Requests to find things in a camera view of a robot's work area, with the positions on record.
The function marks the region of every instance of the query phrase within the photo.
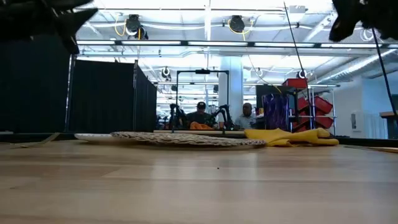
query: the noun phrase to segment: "shirt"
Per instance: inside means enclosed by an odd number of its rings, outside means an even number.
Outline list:
[[[251,114],[246,117],[245,115],[241,115],[235,120],[235,125],[238,125],[241,129],[253,129],[251,126],[256,123],[256,116]]]
[[[192,123],[192,122],[197,122],[199,124],[211,124],[212,125],[212,121],[210,121],[211,115],[208,113],[203,113],[200,114],[198,112],[192,112],[187,114],[187,120],[188,120],[188,126]]]

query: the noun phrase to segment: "yellow cable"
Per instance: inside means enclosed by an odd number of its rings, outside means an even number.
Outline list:
[[[126,22],[127,19],[124,20],[124,27],[123,27],[123,33],[120,34],[116,28],[116,24],[118,23],[119,15],[116,16],[116,22],[114,23],[114,31],[119,35],[119,36],[124,36],[124,33],[126,32]]]
[[[250,58],[250,55],[249,55],[249,54],[248,54],[248,57],[249,57],[249,61],[250,61],[250,63],[251,63],[251,66],[253,67],[254,71],[255,71],[256,74],[257,74],[257,76],[258,76],[264,83],[266,83],[266,84],[268,84],[268,85],[272,85],[273,87],[275,87],[275,88],[279,91],[279,93],[282,93],[282,91],[281,91],[278,87],[276,87],[275,85],[273,85],[273,84],[271,84],[271,83],[265,81],[263,78],[261,78],[261,76],[257,73],[257,70],[256,70],[256,68],[255,68],[255,66],[254,66],[254,64],[253,64],[253,62],[251,61],[251,58]]]

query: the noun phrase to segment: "woven mat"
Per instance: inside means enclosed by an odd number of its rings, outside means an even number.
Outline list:
[[[194,145],[194,146],[264,146],[263,140],[255,139],[230,139],[201,136],[196,134],[170,134],[170,133],[140,133],[140,132],[114,132],[113,137],[130,139],[132,141],[148,142],[167,145]]]

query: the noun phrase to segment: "black curtain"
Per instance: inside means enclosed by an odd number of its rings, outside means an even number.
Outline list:
[[[136,69],[135,131],[153,132],[156,126],[157,88],[144,72]]]
[[[0,131],[64,130],[69,61],[58,37],[0,44]]]
[[[77,60],[72,77],[69,131],[132,131],[134,64]]]

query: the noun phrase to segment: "black cable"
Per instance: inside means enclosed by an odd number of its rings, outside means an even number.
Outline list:
[[[293,43],[294,43],[294,49],[296,50],[296,54],[297,54],[297,58],[298,58],[298,62],[300,63],[300,68],[302,73],[304,73],[304,68],[303,68],[303,64],[301,63],[301,58],[300,58],[300,54],[299,54],[299,49],[297,48],[297,44],[296,44],[296,40],[294,38],[293,35],[293,29],[292,29],[292,25],[290,23],[290,18],[289,18],[289,13],[287,12],[287,7],[286,7],[286,2],[284,1],[284,6],[285,6],[285,12],[286,12],[286,17],[287,17],[287,22],[289,23],[289,27],[290,27],[290,33],[292,34],[292,38],[293,38]],[[308,105],[310,106],[310,119],[312,120],[312,124],[313,127],[315,128],[315,119],[312,116],[312,105],[311,105],[311,101],[310,101],[310,90],[308,89],[308,83],[307,83],[307,79],[305,79],[305,87],[307,89],[307,101],[308,101]]]
[[[391,95],[391,91],[390,91],[390,84],[388,83],[386,68],[384,67],[383,58],[381,57],[381,53],[380,53],[379,41],[377,40],[376,32],[374,31],[374,28],[372,28],[372,33],[373,33],[374,41],[375,41],[375,43],[376,43],[376,50],[377,50],[377,54],[378,54],[378,56],[379,56],[380,66],[381,66],[381,70],[382,70],[382,72],[383,72],[384,81],[386,81],[386,88],[387,88],[388,98],[390,99],[392,112],[394,113],[394,119],[395,119],[395,121],[396,121],[396,123],[397,123],[397,127],[398,127],[398,115],[397,115],[397,110],[396,110],[396,107],[395,107],[395,105],[394,105],[394,101],[392,100],[392,95]]]

